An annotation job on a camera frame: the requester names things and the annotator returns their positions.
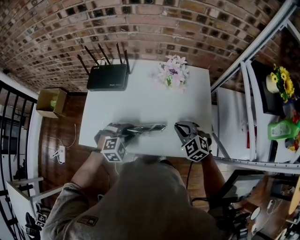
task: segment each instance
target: flower bouquet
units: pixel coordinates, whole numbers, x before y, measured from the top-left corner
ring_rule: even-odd
[[[166,56],[169,60],[160,63],[157,76],[154,77],[156,83],[163,88],[177,88],[180,93],[186,89],[186,77],[189,69],[186,67],[186,58],[178,55]]]
[[[274,64],[274,71],[271,73],[271,79],[276,84],[280,96],[284,103],[294,97],[295,88],[291,81],[289,72],[283,67],[277,67]]]

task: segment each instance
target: forearm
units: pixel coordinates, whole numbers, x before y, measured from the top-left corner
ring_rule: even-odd
[[[104,157],[101,153],[92,152],[84,164],[78,169],[71,182],[81,188],[88,188],[97,177],[97,172]]]
[[[206,197],[214,197],[225,184],[225,180],[212,154],[202,161],[202,169]]]

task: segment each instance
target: router antenna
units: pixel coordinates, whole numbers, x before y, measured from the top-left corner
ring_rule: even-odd
[[[77,55],[77,57],[78,57],[79,61],[81,62],[82,66],[84,67],[86,73],[87,73],[88,75],[90,75],[90,73],[89,73],[88,69],[86,68],[86,66],[85,66],[85,64],[84,64],[83,59],[81,58],[81,56],[80,56],[80,55]]]
[[[108,58],[107,58],[107,56],[106,56],[105,52],[103,51],[102,47],[100,46],[100,44],[98,44],[98,47],[100,48],[100,50],[101,50],[102,54],[104,55],[104,57],[105,57],[105,59],[106,59],[107,63],[108,63],[109,65],[111,65],[111,62],[108,60]]]
[[[97,65],[100,65],[100,64],[97,62],[97,60],[95,59],[94,55],[89,51],[89,49],[88,49],[86,46],[84,46],[84,48],[85,48],[85,50],[88,52],[88,54],[92,57],[92,59],[95,61],[95,63],[96,63]]]
[[[118,49],[118,55],[119,55],[119,58],[120,58],[120,63],[122,63],[122,58],[121,58],[121,53],[120,53],[120,49],[119,49],[119,44],[117,43],[117,49]]]
[[[128,61],[128,56],[127,56],[127,50],[125,50],[124,55],[125,55],[126,64],[127,64],[127,71],[128,71],[128,74],[130,74],[130,67],[129,67],[129,61]]]

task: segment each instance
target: shirt sleeve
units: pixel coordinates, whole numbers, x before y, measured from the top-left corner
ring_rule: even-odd
[[[74,183],[64,185],[41,232],[42,240],[63,239],[64,228],[89,209],[89,200]]]

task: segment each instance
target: bottle label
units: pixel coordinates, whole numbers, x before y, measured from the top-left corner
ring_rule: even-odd
[[[285,123],[279,123],[276,127],[271,127],[271,136],[279,137],[291,134],[291,128]]]

